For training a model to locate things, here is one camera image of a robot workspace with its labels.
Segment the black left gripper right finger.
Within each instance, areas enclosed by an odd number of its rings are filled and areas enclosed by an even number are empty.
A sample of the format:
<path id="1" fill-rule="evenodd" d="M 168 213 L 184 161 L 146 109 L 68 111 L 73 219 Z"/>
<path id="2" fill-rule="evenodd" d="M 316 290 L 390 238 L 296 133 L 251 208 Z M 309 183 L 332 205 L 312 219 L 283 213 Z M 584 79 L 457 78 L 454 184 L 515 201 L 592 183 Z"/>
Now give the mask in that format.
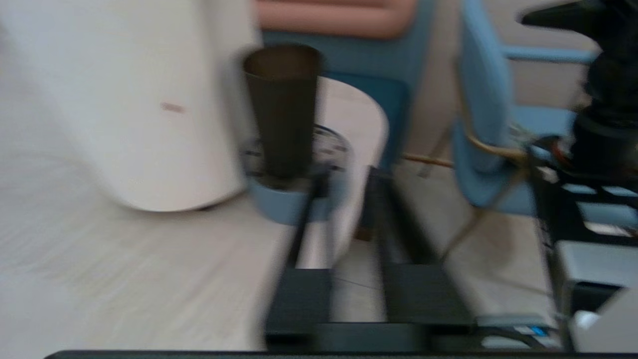
<path id="1" fill-rule="evenodd" d="M 387 320 L 468 330 L 472 311 L 390 173 L 369 168 L 368 205 Z"/>

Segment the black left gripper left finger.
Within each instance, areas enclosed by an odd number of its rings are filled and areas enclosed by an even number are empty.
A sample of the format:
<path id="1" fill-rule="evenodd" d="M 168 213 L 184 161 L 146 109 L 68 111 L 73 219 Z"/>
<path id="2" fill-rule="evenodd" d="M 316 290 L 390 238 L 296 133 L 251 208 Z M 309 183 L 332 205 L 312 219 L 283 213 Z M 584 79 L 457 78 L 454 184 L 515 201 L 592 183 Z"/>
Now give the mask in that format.
<path id="1" fill-rule="evenodd" d="M 329 167 L 312 172 L 311 186 L 292 234 L 274 297 L 264 323 L 267 345 L 312 345 L 317 325 L 330 321 L 333 268 L 333 200 Z M 316 202 L 325 204 L 318 212 L 325 218 L 324 267 L 297 268 Z"/>

